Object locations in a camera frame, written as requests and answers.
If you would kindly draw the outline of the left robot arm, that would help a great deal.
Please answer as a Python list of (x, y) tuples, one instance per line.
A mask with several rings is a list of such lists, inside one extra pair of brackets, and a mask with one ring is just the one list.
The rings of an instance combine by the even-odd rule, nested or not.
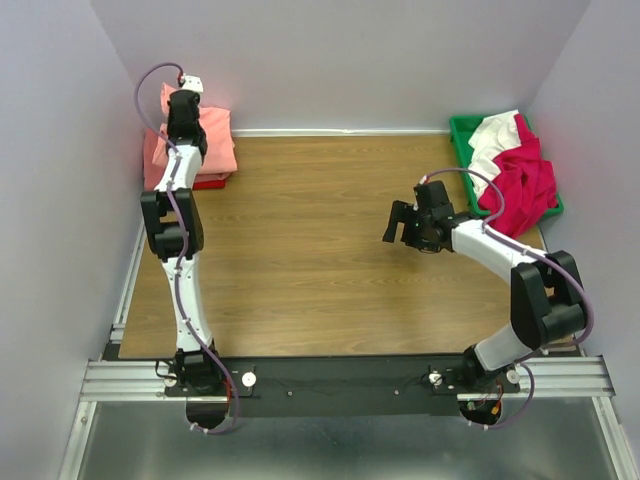
[(158, 184), (142, 193), (140, 203), (150, 250), (160, 260), (170, 288), (176, 385), (189, 393), (211, 395), (222, 385), (222, 372), (213, 359), (214, 339), (199, 282), (204, 232), (193, 185), (207, 153), (199, 103), (198, 91), (181, 88), (169, 95), (167, 165)]

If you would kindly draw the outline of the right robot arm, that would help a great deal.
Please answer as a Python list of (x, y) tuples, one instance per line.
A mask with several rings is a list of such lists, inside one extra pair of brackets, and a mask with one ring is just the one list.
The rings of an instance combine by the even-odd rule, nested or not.
[(588, 330), (584, 289), (570, 254), (531, 248), (468, 212), (455, 212), (441, 181), (424, 181), (413, 192), (412, 203), (392, 203), (384, 242), (400, 234), (402, 243), (423, 253), (467, 256), (510, 288), (508, 323), (463, 352), (449, 376), (455, 384), (483, 391), (515, 361)]

